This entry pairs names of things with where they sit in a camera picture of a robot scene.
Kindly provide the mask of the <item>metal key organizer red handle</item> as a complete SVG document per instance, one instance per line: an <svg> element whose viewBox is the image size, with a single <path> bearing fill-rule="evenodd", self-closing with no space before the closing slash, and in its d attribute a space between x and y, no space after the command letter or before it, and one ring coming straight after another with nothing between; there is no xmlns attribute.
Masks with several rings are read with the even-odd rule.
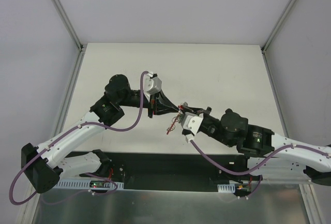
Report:
<svg viewBox="0 0 331 224"><path fill-rule="evenodd" d="M179 106L188 106L187 102L182 102ZM169 135L170 132L173 132L176 128L176 124L179 123L182 119L182 117L184 116L183 113L177 113L177 115L175 117L172 118L172 123L171 125L167 128L167 132L166 135Z"/></svg>

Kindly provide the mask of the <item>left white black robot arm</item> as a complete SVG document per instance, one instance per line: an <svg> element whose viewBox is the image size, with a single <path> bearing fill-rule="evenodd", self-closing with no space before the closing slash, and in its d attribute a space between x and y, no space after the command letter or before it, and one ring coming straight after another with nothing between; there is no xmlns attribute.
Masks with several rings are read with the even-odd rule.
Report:
<svg viewBox="0 0 331 224"><path fill-rule="evenodd" d="M72 158L70 162L65 157L89 138L107 129L117 132L132 130L138 121L128 128L113 127L124 116L123 107L139 108L138 119L143 109L147 109L150 118L178 112L178 107L165 96L161 85L156 74L143 72L140 89L133 90L125 75L116 74L105 86L103 96L71 128L37 146L30 143L23 146L21 168L35 191L45 193L67 176L84 173L106 176L110 161L100 150Z"/></svg>

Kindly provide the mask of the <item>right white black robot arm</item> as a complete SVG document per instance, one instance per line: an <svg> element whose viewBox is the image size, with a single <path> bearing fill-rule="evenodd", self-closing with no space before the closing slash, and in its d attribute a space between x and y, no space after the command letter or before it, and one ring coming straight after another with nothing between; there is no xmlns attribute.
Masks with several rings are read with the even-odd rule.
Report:
<svg viewBox="0 0 331 224"><path fill-rule="evenodd" d="M186 141L220 171L244 180L254 172L262 174L262 168L267 162L278 158L305 166L303 174L312 183L330 186L330 146L307 144L281 136L268 128L250 125L247 118L231 109L227 109L221 119L217 119L210 115L211 108L204 110L184 104L178 108L183 115L180 124ZM240 162L231 171L212 160L196 145L194 138L199 132L228 147L236 147L249 160L260 158L261 162L254 167Z"/></svg>

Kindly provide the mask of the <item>left aluminium frame post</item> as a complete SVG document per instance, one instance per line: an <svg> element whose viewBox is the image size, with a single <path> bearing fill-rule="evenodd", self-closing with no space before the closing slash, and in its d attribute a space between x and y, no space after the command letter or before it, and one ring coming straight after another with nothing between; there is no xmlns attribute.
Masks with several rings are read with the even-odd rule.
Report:
<svg viewBox="0 0 331 224"><path fill-rule="evenodd" d="M51 0L58 16L60 17L65 29L67 30L70 38L74 42L77 49L81 52L84 50L84 44L80 41L80 38L77 35L64 7L61 0Z"/></svg>

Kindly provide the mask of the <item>aluminium frame post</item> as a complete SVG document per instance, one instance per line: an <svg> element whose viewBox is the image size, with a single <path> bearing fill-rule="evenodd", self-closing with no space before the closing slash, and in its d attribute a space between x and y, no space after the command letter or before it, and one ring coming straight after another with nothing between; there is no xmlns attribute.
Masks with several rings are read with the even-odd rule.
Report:
<svg viewBox="0 0 331 224"><path fill-rule="evenodd" d="M65 29L67 30L70 38L74 42L77 49L81 52L84 50L84 44L80 41L80 38L77 35L64 7L61 0L51 0L58 16L60 17Z"/></svg>
<svg viewBox="0 0 331 224"><path fill-rule="evenodd" d="M282 26L284 25L286 19L290 15L291 11L293 10L295 4L297 3L298 0L288 0L287 4L285 5L285 8L281 12L279 18L277 19L272 31L268 35L266 41L264 44L261 46L261 52L262 54L265 54L265 52L268 50L270 45L272 44L273 40L281 30Z"/></svg>

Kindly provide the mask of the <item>right aluminium frame post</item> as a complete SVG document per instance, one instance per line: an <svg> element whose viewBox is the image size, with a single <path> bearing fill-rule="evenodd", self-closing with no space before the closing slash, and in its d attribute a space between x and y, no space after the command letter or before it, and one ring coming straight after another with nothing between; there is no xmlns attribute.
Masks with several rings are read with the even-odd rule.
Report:
<svg viewBox="0 0 331 224"><path fill-rule="evenodd" d="M262 54L265 54L265 52L268 50L270 45L272 44L273 40L281 30L282 26L284 25L286 19L290 15L291 11L293 10L295 4L297 3L298 0L288 0L287 4L285 5L285 8L281 12L279 18L277 19L272 31L268 35L266 41L264 44L261 46L261 52Z"/></svg>

